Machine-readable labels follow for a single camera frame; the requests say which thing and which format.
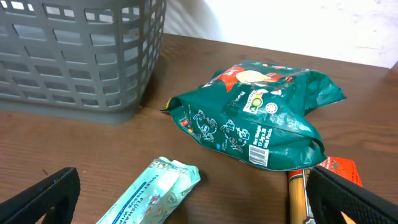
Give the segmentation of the red spaghetti packet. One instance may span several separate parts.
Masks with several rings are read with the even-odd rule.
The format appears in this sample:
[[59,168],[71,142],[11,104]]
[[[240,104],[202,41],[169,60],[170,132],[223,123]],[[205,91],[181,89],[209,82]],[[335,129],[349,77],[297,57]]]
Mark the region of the red spaghetti packet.
[[[324,167],[361,187],[363,186],[354,160],[327,157],[318,166]],[[312,169],[311,167],[288,171],[291,224],[316,224],[306,192],[308,176]]]

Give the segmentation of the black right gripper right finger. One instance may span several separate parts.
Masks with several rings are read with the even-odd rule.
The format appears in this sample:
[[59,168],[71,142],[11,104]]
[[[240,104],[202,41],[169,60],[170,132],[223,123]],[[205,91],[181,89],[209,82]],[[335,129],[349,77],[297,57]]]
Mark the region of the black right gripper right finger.
[[397,223],[397,205],[325,169],[308,176],[307,197],[316,223]]

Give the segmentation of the green snack multipack bag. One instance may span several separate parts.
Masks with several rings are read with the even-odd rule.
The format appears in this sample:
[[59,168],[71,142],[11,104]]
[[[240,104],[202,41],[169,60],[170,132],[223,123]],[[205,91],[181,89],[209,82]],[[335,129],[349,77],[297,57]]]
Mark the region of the green snack multipack bag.
[[208,149],[260,169],[288,171],[325,160],[322,137],[306,115],[344,98],[322,72],[245,60],[172,97],[164,112]]

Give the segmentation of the mint wet wipes pack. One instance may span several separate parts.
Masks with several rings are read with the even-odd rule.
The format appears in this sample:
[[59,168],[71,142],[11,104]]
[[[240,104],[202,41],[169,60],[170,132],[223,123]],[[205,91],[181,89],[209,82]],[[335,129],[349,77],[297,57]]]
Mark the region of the mint wet wipes pack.
[[197,167],[159,157],[150,163],[97,224],[161,224],[200,180]]

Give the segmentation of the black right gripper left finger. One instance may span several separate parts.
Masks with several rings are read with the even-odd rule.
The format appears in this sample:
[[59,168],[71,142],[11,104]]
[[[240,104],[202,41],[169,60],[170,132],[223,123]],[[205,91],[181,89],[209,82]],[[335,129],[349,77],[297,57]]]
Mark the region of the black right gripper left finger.
[[70,224],[80,195],[80,178],[65,167],[1,203],[1,224]]

